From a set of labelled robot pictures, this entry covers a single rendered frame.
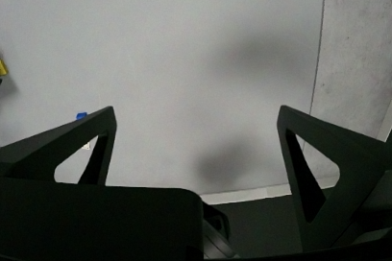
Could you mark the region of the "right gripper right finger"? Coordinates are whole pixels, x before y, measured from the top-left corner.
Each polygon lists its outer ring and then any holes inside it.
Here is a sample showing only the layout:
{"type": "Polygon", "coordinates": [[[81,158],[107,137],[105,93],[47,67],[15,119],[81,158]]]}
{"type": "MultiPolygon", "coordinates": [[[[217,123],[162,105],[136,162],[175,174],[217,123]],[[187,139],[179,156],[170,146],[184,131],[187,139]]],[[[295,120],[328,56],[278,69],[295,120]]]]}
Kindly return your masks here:
{"type": "Polygon", "coordinates": [[[392,211],[392,144],[287,105],[280,107],[277,130],[303,252],[327,249],[357,217],[392,211]],[[328,198],[296,134],[338,166],[328,198]]]}

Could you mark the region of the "white domino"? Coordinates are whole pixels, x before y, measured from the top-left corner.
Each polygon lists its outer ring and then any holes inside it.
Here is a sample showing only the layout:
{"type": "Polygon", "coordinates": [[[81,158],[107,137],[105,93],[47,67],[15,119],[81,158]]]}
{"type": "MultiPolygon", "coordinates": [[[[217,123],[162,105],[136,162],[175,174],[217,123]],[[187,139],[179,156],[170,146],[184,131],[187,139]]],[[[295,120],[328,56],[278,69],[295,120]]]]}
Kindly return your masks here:
{"type": "Polygon", "coordinates": [[[89,142],[83,146],[83,149],[88,149],[88,150],[90,149],[90,144],[89,144],[89,142]]]}

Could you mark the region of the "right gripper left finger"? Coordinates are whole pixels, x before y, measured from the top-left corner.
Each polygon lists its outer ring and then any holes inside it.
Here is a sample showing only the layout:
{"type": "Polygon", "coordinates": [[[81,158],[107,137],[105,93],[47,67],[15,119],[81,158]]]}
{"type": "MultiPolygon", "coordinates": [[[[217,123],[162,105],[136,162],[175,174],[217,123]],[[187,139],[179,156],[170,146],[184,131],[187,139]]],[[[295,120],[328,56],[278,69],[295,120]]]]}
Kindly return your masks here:
{"type": "Polygon", "coordinates": [[[0,148],[0,174],[55,181],[56,168],[98,136],[79,184],[106,185],[117,121],[112,106],[0,148]]]}

